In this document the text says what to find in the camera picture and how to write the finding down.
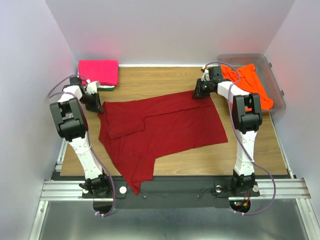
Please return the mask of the dark red t shirt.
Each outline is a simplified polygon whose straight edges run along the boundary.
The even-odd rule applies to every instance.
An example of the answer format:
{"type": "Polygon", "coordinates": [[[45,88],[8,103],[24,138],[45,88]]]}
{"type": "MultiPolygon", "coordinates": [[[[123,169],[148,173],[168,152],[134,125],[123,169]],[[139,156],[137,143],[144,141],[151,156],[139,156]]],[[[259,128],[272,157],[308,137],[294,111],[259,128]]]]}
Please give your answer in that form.
{"type": "Polygon", "coordinates": [[[192,95],[103,103],[98,139],[136,195],[153,179],[157,158],[228,142],[212,99],[192,95]]]}

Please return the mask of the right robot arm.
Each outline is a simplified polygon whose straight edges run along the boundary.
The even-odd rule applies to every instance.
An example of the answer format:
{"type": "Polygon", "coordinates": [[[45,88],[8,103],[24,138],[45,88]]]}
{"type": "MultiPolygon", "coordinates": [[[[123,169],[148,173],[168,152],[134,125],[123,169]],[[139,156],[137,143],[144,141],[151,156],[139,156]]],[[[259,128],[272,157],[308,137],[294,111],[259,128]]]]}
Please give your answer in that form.
{"type": "Polygon", "coordinates": [[[201,69],[192,97],[206,98],[216,93],[227,100],[231,125],[237,139],[236,162],[230,189],[235,195],[251,190],[256,182],[254,148],[258,130],[263,122],[260,96],[242,90],[230,79],[224,78],[221,66],[201,69]]]}

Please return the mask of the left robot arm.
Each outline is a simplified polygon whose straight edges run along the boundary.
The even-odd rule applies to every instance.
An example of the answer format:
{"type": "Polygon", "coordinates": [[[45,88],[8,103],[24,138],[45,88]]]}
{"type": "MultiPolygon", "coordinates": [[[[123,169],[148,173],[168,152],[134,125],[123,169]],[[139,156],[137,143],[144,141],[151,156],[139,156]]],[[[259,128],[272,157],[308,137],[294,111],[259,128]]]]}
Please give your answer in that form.
{"type": "Polygon", "coordinates": [[[83,109],[99,114],[104,112],[98,93],[99,83],[80,74],[66,79],[69,84],[63,86],[61,92],[51,90],[47,95],[49,99],[60,96],[49,105],[56,131],[73,148],[83,168],[85,181],[79,185],[83,193],[93,198],[107,198],[113,193],[113,187],[109,174],[105,173],[106,168],[93,150],[83,109]]]}

